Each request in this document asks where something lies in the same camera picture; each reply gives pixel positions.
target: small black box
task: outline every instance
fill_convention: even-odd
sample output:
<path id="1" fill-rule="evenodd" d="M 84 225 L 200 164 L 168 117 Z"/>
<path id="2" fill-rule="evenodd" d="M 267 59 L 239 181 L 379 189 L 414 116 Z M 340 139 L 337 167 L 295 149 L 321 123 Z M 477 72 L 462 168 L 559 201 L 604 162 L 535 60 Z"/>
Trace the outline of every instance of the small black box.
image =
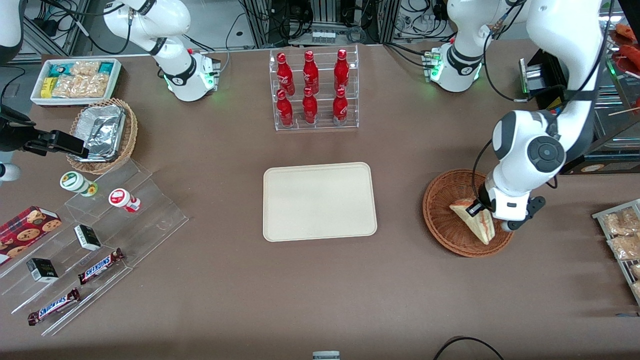
<path id="1" fill-rule="evenodd" d="M 27 267 L 35 281 L 54 282 L 58 280 L 58 274 L 56 269 L 53 268 L 51 260 L 31 258 L 27 261 Z"/>
<path id="2" fill-rule="evenodd" d="M 95 235 L 95 231 L 87 225 L 80 224 L 74 228 L 76 237 L 80 241 L 80 246 L 87 250 L 96 251 L 100 249 L 100 240 Z"/>

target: clear acrylic display stand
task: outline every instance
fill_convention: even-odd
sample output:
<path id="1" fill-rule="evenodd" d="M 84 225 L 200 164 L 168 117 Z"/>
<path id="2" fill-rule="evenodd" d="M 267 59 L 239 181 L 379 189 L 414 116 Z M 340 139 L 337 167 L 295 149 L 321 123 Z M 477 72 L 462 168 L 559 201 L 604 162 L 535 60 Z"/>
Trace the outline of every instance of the clear acrylic display stand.
<path id="1" fill-rule="evenodd" d="M 598 221 L 598 224 L 600 224 L 600 227 L 602 228 L 602 231 L 604 232 L 604 235 L 607 238 L 607 244 L 609 245 L 609 247 L 611 247 L 611 240 L 614 238 L 614 236 L 611 235 L 611 232 L 609 231 L 609 229 L 605 225 L 604 217 L 605 217 L 605 215 L 617 213 L 617 212 L 622 211 L 622 210 L 627 209 L 627 208 L 632 208 L 634 210 L 634 212 L 636 213 L 636 216 L 638 218 L 640 218 L 640 199 L 634 200 L 634 201 L 630 201 L 630 202 L 628 202 L 626 204 L 622 204 L 622 205 L 616 206 L 615 208 L 611 208 L 611 209 L 608 209 L 608 210 L 605 210 L 605 211 L 601 211 L 601 212 L 593 214 L 591 216 L 592 218 L 594 218 L 594 219 L 596 219 Z M 631 287 L 631 285 L 634 282 L 640 281 L 640 279 L 636 279 L 634 274 L 631 272 L 631 266 L 634 266 L 634 265 L 640 263 L 640 261 L 639 260 L 620 260 L 615 255 L 616 251 L 613 248 L 611 248 L 611 250 L 614 253 L 614 257 L 616 258 L 616 261 L 618 262 L 618 265 L 622 269 L 622 274 L 625 276 L 625 279 L 627 280 L 627 284 L 629 284 L 629 287 Z M 638 306 L 640 306 L 640 297 L 635 292 L 633 292 L 633 291 L 631 291 L 631 292 L 634 294 L 634 297 L 636 298 L 636 302 L 637 302 Z"/>
<path id="2" fill-rule="evenodd" d="M 56 334 L 188 221 L 150 176 L 148 170 L 131 159 L 111 169 L 95 180 L 96 195 L 87 198 L 77 194 L 57 210 L 63 225 L 55 233 L 40 240 L 41 244 L 33 250 L 24 251 L 29 254 L 21 254 L 14 263 L 7 264 L 10 268 L 3 269 L 0 278 L 2 301 L 10 306 L 12 314 L 24 319 L 25 326 L 30 313 L 78 288 L 80 302 L 49 315 L 34 327 L 42 336 Z M 115 188 L 129 190 L 139 198 L 140 210 L 128 213 L 111 206 L 108 196 Z M 102 243 L 99 250 L 89 251 L 80 246 L 74 232 L 77 224 L 93 228 Z M 126 258 L 81 286 L 78 274 L 119 247 Z M 34 281 L 25 264 L 29 258 L 51 260 L 59 279 L 50 284 Z"/>
<path id="3" fill-rule="evenodd" d="M 333 100 L 335 99 L 335 89 L 333 87 L 333 68 L 338 57 L 338 50 L 347 51 L 347 62 L 349 63 L 349 85 L 346 88 L 346 99 L 349 102 L 347 108 L 347 122 L 343 126 L 336 126 L 333 123 Z M 314 47 L 314 59 L 318 65 L 320 77 L 320 92 L 316 94 L 318 101 L 318 118 L 314 125 L 309 125 L 304 119 L 302 99 L 304 98 L 305 82 L 302 75 L 302 68 L 305 66 L 305 56 L 299 49 L 287 48 L 271 50 L 269 54 L 269 78 L 271 79 L 271 100 L 273 102 L 273 118 L 277 131 L 280 130 L 315 130 L 315 129 L 344 129 L 358 127 L 360 124 L 360 112 L 358 99 L 360 91 L 358 88 L 358 60 L 357 46 L 342 47 Z M 278 83 L 278 62 L 276 55 L 285 53 L 287 63 L 293 71 L 293 83 L 296 86 L 296 93 L 289 97 L 293 106 L 293 126 L 284 127 L 278 116 L 276 103 L 276 91 L 280 88 Z"/>

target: yogurt bottle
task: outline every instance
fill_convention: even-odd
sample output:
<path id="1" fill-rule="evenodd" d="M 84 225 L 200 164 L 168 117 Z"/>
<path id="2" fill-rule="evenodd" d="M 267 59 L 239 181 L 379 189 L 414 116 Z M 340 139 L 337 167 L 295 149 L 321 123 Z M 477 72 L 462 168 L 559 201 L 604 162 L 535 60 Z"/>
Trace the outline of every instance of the yogurt bottle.
<path id="1" fill-rule="evenodd" d="M 109 203 L 116 208 L 123 208 L 130 213 L 140 209 L 140 199 L 136 199 L 127 190 L 118 188 L 109 195 Z"/>
<path id="2" fill-rule="evenodd" d="M 94 196 L 98 192 L 98 184 L 87 180 L 77 171 L 70 171 L 60 178 L 60 186 L 70 192 L 78 193 L 84 197 Z"/>

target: snickers bar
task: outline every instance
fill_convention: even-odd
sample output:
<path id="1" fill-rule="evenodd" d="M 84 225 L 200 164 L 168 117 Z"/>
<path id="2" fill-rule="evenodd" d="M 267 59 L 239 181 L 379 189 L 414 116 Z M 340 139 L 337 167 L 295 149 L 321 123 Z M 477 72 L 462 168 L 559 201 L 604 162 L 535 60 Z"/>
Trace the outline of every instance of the snickers bar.
<path id="1" fill-rule="evenodd" d="M 113 264 L 115 264 L 122 258 L 124 258 L 122 251 L 120 250 L 120 248 L 117 248 L 114 252 L 110 253 L 109 256 L 102 259 L 102 261 L 100 261 L 96 265 L 91 266 L 87 271 L 78 275 L 78 278 L 80 278 L 80 285 L 84 285 L 89 280 L 100 275 L 102 272 L 110 268 Z"/>
<path id="2" fill-rule="evenodd" d="M 70 293 L 66 294 L 60 299 L 52 302 L 47 307 L 43 307 L 42 309 L 40 309 L 40 311 L 34 311 L 33 313 L 29 314 L 29 318 L 27 319 L 29 321 L 29 326 L 34 326 L 35 324 L 41 322 L 45 317 L 55 313 L 56 311 L 59 311 L 60 309 L 73 303 L 74 301 L 80 302 L 80 293 L 76 288 L 71 290 Z"/>

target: aluminum foil container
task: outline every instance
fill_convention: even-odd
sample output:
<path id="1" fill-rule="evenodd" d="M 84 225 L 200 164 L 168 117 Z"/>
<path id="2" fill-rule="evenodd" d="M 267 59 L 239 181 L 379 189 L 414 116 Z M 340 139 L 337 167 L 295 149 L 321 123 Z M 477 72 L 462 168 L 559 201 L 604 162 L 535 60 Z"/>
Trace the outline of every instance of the aluminum foil container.
<path id="1" fill-rule="evenodd" d="M 80 162 L 110 162 L 118 157 L 127 112 L 117 105 L 97 106 L 85 109 L 78 119 L 74 136 L 84 140 L 89 149 L 86 159 Z"/>

